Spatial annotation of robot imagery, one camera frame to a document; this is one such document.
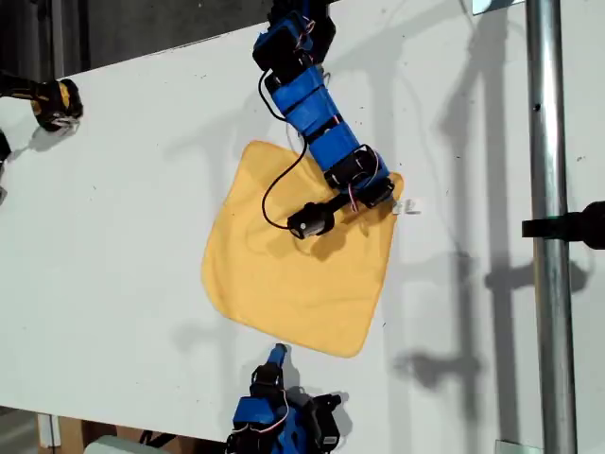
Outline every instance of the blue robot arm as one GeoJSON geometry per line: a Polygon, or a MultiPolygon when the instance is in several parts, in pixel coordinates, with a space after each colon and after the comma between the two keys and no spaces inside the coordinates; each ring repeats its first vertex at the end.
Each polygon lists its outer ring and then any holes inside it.
{"type": "Polygon", "coordinates": [[[336,34],[325,0],[276,1],[269,23],[254,45],[254,59],[263,77],[270,71],[265,85],[283,120],[303,137],[304,151],[310,148],[326,182],[338,192],[328,202],[306,204],[288,218],[286,228],[298,238],[323,235],[334,227],[337,209],[354,199],[372,208],[391,197],[393,183],[378,153],[359,144],[323,83],[318,64],[336,34]],[[282,14],[275,12],[277,5],[282,14]]]}
{"type": "Polygon", "coordinates": [[[284,390],[285,346],[278,343],[267,363],[252,374],[250,396],[239,400],[227,453],[322,454],[337,445],[340,434],[332,411],[338,395],[315,397],[304,406],[290,402],[284,390]]]}

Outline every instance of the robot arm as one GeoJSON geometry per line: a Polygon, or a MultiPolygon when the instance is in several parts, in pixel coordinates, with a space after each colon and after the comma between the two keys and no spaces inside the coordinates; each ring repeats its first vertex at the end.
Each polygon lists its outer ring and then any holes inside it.
{"type": "Polygon", "coordinates": [[[306,204],[281,228],[297,238],[323,235],[334,227],[336,210],[348,202],[355,209],[355,201],[372,208],[390,199],[394,186],[382,158],[357,141],[323,83],[318,65],[336,34],[326,1],[276,0],[269,24],[252,55],[263,77],[268,74],[265,85],[283,120],[303,137],[303,152],[308,146],[326,182],[338,192],[328,202],[306,204]]]}
{"type": "Polygon", "coordinates": [[[70,79],[39,83],[0,71],[0,97],[28,99],[41,127],[49,132],[77,122],[83,114],[76,84],[70,79]]]}
{"type": "Polygon", "coordinates": [[[332,412],[340,396],[321,395],[303,406],[284,390],[285,346],[275,345],[267,363],[252,374],[250,396],[239,400],[227,454],[324,454],[340,439],[332,412]]]}

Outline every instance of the dark background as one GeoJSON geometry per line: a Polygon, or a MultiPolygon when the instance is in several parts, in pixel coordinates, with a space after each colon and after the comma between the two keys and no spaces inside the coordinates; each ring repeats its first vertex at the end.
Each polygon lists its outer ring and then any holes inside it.
{"type": "Polygon", "coordinates": [[[271,3],[0,0],[0,68],[36,80],[68,76],[264,22],[271,3]]]}

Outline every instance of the black clamp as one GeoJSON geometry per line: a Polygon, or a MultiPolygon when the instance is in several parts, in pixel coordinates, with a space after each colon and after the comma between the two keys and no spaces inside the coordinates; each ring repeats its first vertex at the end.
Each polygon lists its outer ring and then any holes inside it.
{"type": "Polygon", "coordinates": [[[326,234],[334,228],[334,213],[349,200],[348,195],[338,194],[327,202],[310,201],[287,219],[287,228],[298,239],[326,234]]]}
{"type": "Polygon", "coordinates": [[[330,453],[338,446],[340,431],[332,413],[341,403],[342,398],[338,394],[325,394],[314,397],[303,407],[303,413],[312,418],[307,424],[312,435],[310,438],[315,442],[310,446],[311,453],[330,453]]]}
{"type": "Polygon", "coordinates": [[[525,220],[523,237],[583,241],[591,249],[605,249],[605,201],[595,201],[582,212],[525,220]]]}
{"type": "Polygon", "coordinates": [[[78,87],[70,79],[40,85],[31,107],[38,124],[49,132],[77,123],[84,113],[78,87]]]}
{"type": "Polygon", "coordinates": [[[315,26],[309,32],[309,36],[313,41],[311,56],[313,62],[323,63],[328,49],[337,34],[337,28],[330,18],[328,4],[335,0],[314,0],[307,2],[303,0],[276,0],[267,16],[271,26],[277,24],[281,19],[286,17],[292,11],[307,11],[305,14],[315,23],[315,26]]]}
{"type": "Polygon", "coordinates": [[[253,430],[234,432],[227,438],[225,446],[217,447],[216,453],[270,454],[279,433],[279,431],[273,431],[261,434],[253,430]]]}

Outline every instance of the floor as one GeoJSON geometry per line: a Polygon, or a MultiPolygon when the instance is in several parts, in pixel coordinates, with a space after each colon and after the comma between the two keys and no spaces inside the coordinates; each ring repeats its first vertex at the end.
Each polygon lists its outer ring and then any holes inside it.
{"type": "Polygon", "coordinates": [[[0,407],[0,452],[38,454],[34,413],[0,407]]]}

